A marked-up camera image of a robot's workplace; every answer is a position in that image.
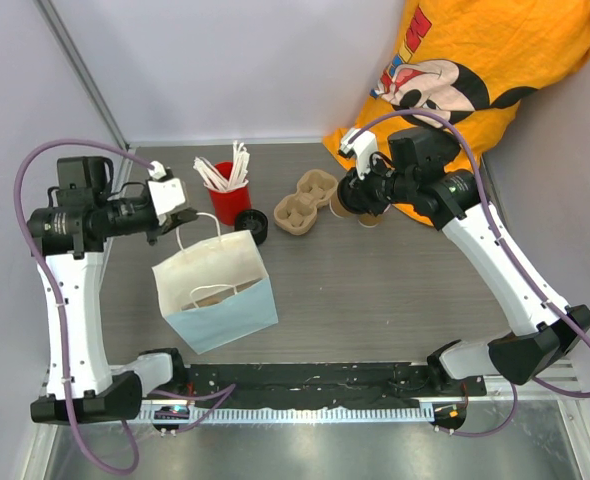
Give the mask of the brown paper cup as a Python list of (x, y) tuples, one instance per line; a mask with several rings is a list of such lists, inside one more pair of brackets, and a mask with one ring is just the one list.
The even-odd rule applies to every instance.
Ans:
[(337, 192), (334, 192), (334, 194), (332, 195), (329, 207), (331, 212), (338, 218), (347, 218), (352, 215), (352, 213), (349, 210), (347, 210), (341, 203)]

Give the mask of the light blue paper bag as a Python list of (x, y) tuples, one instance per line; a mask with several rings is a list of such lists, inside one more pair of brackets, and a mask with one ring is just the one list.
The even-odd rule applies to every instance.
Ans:
[(222, 233), (152, 267), (162, 317), (196, 353), (204, 354), (278, 323), (269, 274), (251, 233)]

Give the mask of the black coffee cup lid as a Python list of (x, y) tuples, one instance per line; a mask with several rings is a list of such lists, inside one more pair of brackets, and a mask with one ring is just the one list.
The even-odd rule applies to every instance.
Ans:
[(352, 215), (355, 215), (356, 210), (352, 202), (353, 190), (350, 186), (351, 176), (346, 175), (342, 180), (338, 182), (336, 192), (339, 195), (340, 201), (343, 206), (349, 210)]

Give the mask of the cardboard cup carrier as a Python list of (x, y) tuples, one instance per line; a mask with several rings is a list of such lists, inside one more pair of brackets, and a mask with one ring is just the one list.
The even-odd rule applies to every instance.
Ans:
[(214, 284), (196, 287), (189, 293), (188, 302), (181, 307), (181, 310), (205, 308), (222, 303), (255, 284), (256, 281), (250, 281), (238, 285)]

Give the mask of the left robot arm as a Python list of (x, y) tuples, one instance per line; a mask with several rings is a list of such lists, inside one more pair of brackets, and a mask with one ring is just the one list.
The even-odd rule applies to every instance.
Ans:
[(156, 163), (137, 196), (113, 189), (114, 166), (101, 156), (61, 158), (47, 207), (35, 210), (28, 230), (45, 263), (38, 271), (47, 300), (50, 367), (46, 392), (30, 406), (36, 423), (66, 425), (69, 384), (81, 424), (132, 420), (143, 398), (157, 390), (168, 399), (187, 390), (179, 351), (140, 353), (112, 370), (104, 350), (100, 289), (108, 240), (143, 234), (149, 245), (194, 221), (184, 183)]

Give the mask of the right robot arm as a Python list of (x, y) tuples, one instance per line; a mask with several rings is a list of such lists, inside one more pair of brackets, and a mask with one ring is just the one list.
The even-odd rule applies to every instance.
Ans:
[(376, 136), (348, 130), (337, 153), (354, 159), (331, 201), (339, 215), (377, 217), (401, 203), (429, 219), (466, 256), (498, 301), (507, 334), (491, 340), (455, 340), (428, 359), (426, 380), (447, 395), (463, 378), (499, 374), (515, 385), (538, 375), (566, 356), (590, 329), (590, 309), (570, 305), (543, 277), (508, 234), (497, 210), (481, 197), (476, 175), (449, 172), (448, 161), (461, 151), (457, 137), (443, 130), (415, 127), (389, 137), (390, 154)]

